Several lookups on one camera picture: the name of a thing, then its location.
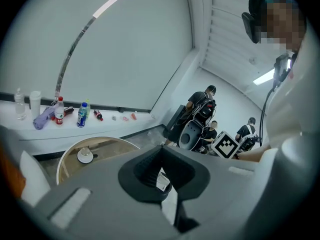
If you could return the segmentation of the person's right forearm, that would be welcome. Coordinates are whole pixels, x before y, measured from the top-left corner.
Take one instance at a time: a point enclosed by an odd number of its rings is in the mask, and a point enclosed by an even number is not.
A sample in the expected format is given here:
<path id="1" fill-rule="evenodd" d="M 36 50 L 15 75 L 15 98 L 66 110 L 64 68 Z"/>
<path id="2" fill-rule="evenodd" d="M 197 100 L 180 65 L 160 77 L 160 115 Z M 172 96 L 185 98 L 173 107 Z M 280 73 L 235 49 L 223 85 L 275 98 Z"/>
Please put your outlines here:
<path id="1" fill-rule="evenodd" d="M 243 160 L 243 161 L 250 161 L 250 162 L 259 162 L 263 156 L 263 154 L 269 150 L 270 144 L 263 144 L 262 146 L 256 148 L 256 149 L 251 149 L 249 151 L 244 151 L 241 153 L 238 153 L 238 159 Z"/>

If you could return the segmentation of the blue-label bottle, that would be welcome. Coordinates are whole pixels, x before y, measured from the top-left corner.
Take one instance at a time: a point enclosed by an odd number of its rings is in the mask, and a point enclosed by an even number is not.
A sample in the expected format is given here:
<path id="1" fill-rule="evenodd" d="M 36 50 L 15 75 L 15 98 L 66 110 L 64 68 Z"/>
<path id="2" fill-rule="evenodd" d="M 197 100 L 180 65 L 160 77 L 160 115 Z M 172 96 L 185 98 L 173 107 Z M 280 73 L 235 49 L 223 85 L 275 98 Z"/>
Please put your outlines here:
<path id="1" fill-rule="evenodd" d="M 85 126 L 86 118 L 87 118 L 87 108 L 88 104 L 86 102 L 83 102 L 78 110 L 78 116 L 77 116 L 77 122 L 76 125 L 79 128 L 82 128 Z"/>

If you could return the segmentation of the black backpack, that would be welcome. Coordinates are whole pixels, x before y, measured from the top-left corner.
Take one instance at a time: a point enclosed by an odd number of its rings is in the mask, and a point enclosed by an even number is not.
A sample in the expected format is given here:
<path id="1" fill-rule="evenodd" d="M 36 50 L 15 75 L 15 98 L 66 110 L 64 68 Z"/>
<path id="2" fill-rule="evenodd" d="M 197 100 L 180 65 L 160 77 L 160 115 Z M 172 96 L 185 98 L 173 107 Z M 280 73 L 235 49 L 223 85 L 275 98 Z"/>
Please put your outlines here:
<path id="1" fill-rule="evenodd" d="M 216 101 L 214 99 L 207 99 L 193 113 L 193 118 L 198 121 L 205 121 L 214 115 L 216 110 Z"/>

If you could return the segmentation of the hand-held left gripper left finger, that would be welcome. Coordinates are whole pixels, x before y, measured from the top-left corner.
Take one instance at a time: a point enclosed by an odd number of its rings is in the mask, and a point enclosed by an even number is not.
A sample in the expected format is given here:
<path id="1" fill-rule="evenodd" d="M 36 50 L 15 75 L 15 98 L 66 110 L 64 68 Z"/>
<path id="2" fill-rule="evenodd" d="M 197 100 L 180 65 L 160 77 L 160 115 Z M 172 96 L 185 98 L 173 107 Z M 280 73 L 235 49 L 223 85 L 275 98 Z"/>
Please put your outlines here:
<path id="1" fill-rule="evenodd" d="M 134 150 L 96 161 L 53 187 L 37 212 L 53 226 L 58 239 L 173 240 L 179 232 L 160 205 L 138 202 L 121 187 L 118 172 L 127 161 L 149 151 Z"/>

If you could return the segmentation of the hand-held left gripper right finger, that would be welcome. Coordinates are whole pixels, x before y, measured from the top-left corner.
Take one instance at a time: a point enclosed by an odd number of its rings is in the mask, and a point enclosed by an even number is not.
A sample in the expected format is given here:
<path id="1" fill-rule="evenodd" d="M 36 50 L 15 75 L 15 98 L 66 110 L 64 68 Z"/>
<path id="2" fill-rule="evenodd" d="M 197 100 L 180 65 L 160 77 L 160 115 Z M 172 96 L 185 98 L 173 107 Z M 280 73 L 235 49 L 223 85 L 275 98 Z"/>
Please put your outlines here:
<path id="1" fill-rule="evenodd" d="M 193 179 L 175 186 L 177 227 L 163 240 L 264 240 L 261 199 L 265 158 L 260 162 L 201 155 L 163 146 L 163 162 L 174 172 L 181 161 L 194 167 Z"/>

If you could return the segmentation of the white pink-print shirt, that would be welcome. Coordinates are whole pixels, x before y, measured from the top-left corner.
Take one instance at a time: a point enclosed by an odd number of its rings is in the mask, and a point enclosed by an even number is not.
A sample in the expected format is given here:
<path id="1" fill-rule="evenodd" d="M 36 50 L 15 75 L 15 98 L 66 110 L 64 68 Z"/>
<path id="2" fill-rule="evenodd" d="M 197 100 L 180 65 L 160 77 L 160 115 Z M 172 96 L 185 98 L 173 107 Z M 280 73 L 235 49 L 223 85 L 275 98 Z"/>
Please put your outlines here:
<path id="1" fill-rule="evenodd" d="M 310 22 L 289 74 L 268 105 L 265 126 L 270 150 L 300 133 L 320 132 L 320 40 Z"/>

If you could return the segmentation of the round wooden side table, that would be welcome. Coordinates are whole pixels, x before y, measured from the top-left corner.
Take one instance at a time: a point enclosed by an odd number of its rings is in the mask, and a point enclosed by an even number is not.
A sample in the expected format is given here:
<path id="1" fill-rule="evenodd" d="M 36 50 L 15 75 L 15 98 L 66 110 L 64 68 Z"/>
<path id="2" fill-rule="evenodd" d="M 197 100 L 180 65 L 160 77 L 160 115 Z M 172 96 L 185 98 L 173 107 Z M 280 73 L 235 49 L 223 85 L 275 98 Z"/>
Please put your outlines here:
<path id="1" fill-rule="evenodd" d="M 77 159 L 78 151 L 84 147 L 88 147 L 93 154 L 97 154 L 97 158 L 91 163 L 84 164 Z M 98 136 L 80 140 L 71 145 L 60 158 L 56 170 L 56 184 L 59 185 L 86 166 L 95 162 L 110 159 L 138 149 L 139 147 L 131 142 L 114 137 Z"/>

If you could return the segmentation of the metal blind bar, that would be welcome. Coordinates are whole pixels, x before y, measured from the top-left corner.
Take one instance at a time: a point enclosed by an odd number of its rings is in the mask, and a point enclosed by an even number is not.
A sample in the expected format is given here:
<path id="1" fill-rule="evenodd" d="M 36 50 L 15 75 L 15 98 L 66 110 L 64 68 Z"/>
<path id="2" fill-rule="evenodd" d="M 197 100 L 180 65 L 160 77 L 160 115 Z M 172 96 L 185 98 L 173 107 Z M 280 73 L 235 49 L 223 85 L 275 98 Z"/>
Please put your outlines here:
<path id="1" fill-rule="evenodd" d="M 64 75 L 67 69 L 67 66 L 70 62 L 70 59 L 79 43 L 79 41 L 81 40 L 81 38 L 84 36 L 84 34 L 86 33 L 86 31 L 89 29 L 89 27 L 94 23 L 94 21 L 96 19 L 98 19 L 108 8 L 110 8 L 113 4 L 115 4 L 117 1 L 119 0 L 108 0 L 106 1 L 102 6 L 100 6 L 92 15 L 91 19 L 88 21 L 88 23 L 82 28 L 82 30 L 80 31 L 80 33 L 77 35 L 76 39 L 73 41 L 73 43 L 71 44 L 64 60 L 62 63 L 62 66 L 60 68 L 59 74 L 58 74 L 58 78 L 57 78 L 57 82 L 56 82 L 56 86 L 55 86 L 55 92 L 54 92 L 54 100 L 53 100 L 53 104 L 55 105 L 58 100 L 59 100 L 59 96 L 60 96 L 60 92 L 61 92 L 61 87 L 62 87 L 62 83 L 63 83 L 63 79 L 64 79 Z"/>

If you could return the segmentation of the long ceiling light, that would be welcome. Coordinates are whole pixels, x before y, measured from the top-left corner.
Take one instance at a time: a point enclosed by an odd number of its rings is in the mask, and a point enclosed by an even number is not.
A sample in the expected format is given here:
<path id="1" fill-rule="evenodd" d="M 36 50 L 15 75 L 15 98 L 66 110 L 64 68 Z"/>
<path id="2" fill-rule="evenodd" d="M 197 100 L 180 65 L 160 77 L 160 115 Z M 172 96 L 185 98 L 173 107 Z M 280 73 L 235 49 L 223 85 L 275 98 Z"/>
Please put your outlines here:
<path id="1" fill-rule="evenodd" d="M 255 79 L 253 81 L 253 83 L 256 86 L 259 86 L 265 82 L 268 82 L 270 80 L 272 80 L 274 78 L 274 73 L 275 73 L 275 68 L 273 68 L 272 70 L 268 71 L 267 73 L 263 74 L 262 76 L 258 77 L 257 79 Z"/>

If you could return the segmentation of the white window ledge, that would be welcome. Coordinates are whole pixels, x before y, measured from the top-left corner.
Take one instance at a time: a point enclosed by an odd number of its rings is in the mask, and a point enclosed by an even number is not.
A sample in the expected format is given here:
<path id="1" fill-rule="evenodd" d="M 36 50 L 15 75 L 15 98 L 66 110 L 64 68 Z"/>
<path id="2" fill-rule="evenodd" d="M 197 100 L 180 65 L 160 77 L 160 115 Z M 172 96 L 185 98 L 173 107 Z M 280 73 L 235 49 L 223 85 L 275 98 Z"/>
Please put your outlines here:
<path id="1" fill-rule="evenodd" d="M 90 113 L 84 127 L 77 126 L 78 109 L 63 119 L 58 125 L 49 120 L 45 126 L 37 130 L 32 121 L 31 111 L 26 106 L 26 118 L 17 119 L 15 104 L 10 101 L 0 101 L 0 125 L 12 130 L 18 135 L 21 144 L 31 156 L 65 151 L 74 143 L 91 137 L 120 138 L 144 131 L 161 124 L 150 113 L 138 112 L 136 120 L 131 118 L 131 113 L 102 110 L 103 121 L 96 119 Z"/>

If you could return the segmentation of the red-label bottle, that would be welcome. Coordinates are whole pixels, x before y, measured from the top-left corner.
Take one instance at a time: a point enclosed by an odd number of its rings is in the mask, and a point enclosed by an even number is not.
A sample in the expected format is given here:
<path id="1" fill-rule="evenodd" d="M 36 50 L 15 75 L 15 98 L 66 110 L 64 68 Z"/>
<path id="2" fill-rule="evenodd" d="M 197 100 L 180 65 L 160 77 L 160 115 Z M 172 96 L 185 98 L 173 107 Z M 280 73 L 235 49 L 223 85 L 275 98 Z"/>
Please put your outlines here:
<path id="1" fill-rule="evenodd" d="M 64 119 L 64 103 L 63 103 L 63 97 L 59 96 L 58 101 L 55 105 L 54 109 L 54 116 L 55 116 L 55 123 L 57 125 L 62 125 L 63 124 L 63 119 Z"/>

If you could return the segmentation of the black shell chair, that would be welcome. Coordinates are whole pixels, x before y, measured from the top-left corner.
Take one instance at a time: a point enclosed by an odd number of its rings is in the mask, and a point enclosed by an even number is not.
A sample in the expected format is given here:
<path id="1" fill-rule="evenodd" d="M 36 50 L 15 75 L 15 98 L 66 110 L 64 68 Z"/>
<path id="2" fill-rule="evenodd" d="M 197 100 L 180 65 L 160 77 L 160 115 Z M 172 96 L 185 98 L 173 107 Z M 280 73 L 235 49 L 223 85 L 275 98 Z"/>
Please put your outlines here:
<path id="1" fill-rule="evenodd" d="M 197 120 L 190 120 L 183 128 L 177 142 L 177 146 L 184 150 L 192 151 L 203 136 L 204 126 Z"/>

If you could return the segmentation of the white cup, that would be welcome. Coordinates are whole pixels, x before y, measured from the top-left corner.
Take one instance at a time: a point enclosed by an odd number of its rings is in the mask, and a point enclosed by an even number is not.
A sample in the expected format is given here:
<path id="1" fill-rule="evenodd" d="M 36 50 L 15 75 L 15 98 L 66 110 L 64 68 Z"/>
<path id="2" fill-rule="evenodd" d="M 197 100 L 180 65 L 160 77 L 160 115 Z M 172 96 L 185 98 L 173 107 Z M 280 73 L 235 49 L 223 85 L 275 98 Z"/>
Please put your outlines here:
<path id="1" fill-rule="evenodd" d="M 91 163 L 95 158 L 98 157 L 97 154 L 93 154 L 91 150 L 88 147 L 83 147 L 77 152 L 77 159 L 82 164 L 89 164 Z"/>

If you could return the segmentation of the black chest device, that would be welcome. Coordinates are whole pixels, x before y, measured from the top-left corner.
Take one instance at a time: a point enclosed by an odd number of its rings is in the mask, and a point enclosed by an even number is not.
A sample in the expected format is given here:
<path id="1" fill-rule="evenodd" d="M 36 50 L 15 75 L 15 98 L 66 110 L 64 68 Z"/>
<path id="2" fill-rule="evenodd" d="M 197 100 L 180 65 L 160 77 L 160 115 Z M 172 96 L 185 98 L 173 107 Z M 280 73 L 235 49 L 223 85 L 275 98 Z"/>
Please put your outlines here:
<path id="1" fill-rule="evenodd" d="M 276 58 L 274 63 L 273 84 L 277 86 L 282 83 L 289 74 L 291 66 L 291 57 L 288 53 L 283 53 Z"/>

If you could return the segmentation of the orange cushion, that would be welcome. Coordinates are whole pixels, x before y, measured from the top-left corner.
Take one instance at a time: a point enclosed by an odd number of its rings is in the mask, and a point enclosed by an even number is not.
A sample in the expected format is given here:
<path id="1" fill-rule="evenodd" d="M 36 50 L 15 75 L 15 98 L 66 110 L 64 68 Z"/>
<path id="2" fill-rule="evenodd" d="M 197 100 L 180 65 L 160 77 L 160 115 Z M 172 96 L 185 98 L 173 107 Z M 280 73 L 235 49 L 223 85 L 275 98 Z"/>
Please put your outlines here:
<path id="1" fill-rule="evenodd" d="M 26 178 L 18 167 L 12 162 L 7 155 L 3 145 L 0 143 L 0 171 L 2 172 L 5 181 L 12 195 L 20 199 L 26 187 Z"/>

